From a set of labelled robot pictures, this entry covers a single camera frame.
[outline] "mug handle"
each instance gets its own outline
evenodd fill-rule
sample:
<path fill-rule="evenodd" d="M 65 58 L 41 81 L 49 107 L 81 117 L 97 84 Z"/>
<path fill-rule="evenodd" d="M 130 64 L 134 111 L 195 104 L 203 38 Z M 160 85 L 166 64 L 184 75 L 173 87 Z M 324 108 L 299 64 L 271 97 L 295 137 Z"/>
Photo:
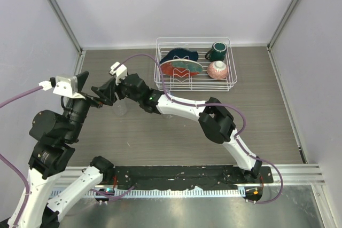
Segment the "mug handle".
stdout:
<path fill-rule="evenodd" d="M 205 54 L 205 59 L 209 60 L 208 55 L 213 51 L 213 49 L 211 48 L 206 54 Z"/>

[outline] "floor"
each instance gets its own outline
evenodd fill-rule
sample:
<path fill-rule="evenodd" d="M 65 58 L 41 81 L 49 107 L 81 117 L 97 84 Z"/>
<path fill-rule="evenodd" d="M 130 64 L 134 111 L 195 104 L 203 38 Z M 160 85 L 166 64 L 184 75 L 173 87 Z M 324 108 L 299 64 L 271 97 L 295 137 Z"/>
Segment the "floor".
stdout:
<path fill-rule="evenodd" d="M 90 76 L 84 91 L 100 86 L 109 78 L 109 68 L 136 53 L 155 56 L 155 49 L 87 51 L 82 70 Z M 229 92 L 173 92 L 175 96 L 194 100 L 216 97 L 238 107 L 247 118 L 242 138 L 259 157 L 274 163 L 302 163 L 290 126 L 276 77 L 265 47 L 233 48 L 238 81 Z M 129 73 L 138 73 L 150 87 L 154 63 L 138 57 L 126 63 Z M 198 123 L 144 112 L 126 101 L 128 113 L 116 116 L 112 109 L 92 108 L 84 123 L 80 141 L 69 166 L 87 166 L 101 155 L 114 165 L 197 165 L 235 164 L 232 156 L 218 144 L 206 139 Z M 241 119 L 235 116 L 237 127 Z"/>
<path fill-rule="evenodd" d="M 263 200 L 279 188 L 263 189 Z M 254 227 L 323 228 L 311 186 L 286 186 L 273 203 L 253 205 L 242 198 L 123 199 L 95 205 L 81 199 L 60 223 L 67 227 Z"/>

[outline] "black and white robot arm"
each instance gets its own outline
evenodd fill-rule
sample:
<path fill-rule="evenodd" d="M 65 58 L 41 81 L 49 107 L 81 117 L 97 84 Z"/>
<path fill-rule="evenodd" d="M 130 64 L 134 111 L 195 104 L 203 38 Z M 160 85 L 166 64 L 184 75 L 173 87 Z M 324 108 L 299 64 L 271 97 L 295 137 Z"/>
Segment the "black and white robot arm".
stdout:
<path fill-rule="evenodd" d="M 118 66 L 117 62 L 111 67 L 112 77 L 105 84 L 91 88 L 97 97 L 82 93 L 88 72 L 78 76 L 57 76 L 40 84 L 44 90 L 54 88 L 53 93 L 62 96 L 62 103 L 63 97 L 70 101 L 66 106 L 62 104 L 62 115 L 45 110 L 33 119 L 29 134 L 38 142 L 29 160 L 30 195 L 17 227 L 58 227 L 66 213 L 88 190 L 113 177 L 113 164 L 101 156 L 95 157 L 82 176 L 49 200 L 56 181 L 75 151 L 69 145 L 78 141 L 89 108 L 112 106 L 118 98 L 129 98 L 148 113 L 177 115 L 198 122 L 209 140 L 222 144 L 234 157 L 247 181 L 254 182 L 258 178 L 262 162 L 252 158 L 256 155 L 236 136 L 234 117 L 224 107 L 198 107 L 220 103 L 217 99 L 193 101 L 174 96 L 169 99 L 164 92 L 150 89 L 137 74 L 128 75 L 124 65 Z M 8 220 L 9 227 L 14 226 L 25 196 L 24 191 L 18 207 Z"/>

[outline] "green mug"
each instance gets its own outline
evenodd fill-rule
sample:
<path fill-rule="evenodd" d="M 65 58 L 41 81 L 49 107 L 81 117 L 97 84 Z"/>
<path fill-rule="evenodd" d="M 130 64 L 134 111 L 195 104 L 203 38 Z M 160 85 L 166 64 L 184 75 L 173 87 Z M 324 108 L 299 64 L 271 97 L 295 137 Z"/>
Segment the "green mug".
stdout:
<path fill-rule="evenodd" d="M 205 59 L 213 61 L 224 61 L 227 53 L 227 46 L 221 42 L 215 42 L 212 48 L 205 54 Z"/>

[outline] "plate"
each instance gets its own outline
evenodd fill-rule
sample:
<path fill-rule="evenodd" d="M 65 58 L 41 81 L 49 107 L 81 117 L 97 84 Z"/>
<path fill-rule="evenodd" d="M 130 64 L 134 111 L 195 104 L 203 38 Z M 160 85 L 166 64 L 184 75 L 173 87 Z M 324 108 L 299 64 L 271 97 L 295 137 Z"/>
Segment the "plate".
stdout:
<path fill-rule="evenodd" d="M 197 61 L 198 60 L 198 52 L 197 51 L 190 51 L 185 48 L 174 48 L 171 51 L 167 53 L 167 55 L 162 58 L 159 62 L 159 64 L 163 64 L 166 61 L 170 60 L 176 60 L 176 59 L 186 59 L 186 60 L 192 60 Z"/>
<path fill-rule="evenodd" d="M 198 62 L 186 60 L 186 59 L 176 59 L 166 61 L 161 64 L 162 73 L 168 76 L 185 77 L 198 75 L 203 71 L 203 66 Z"/>

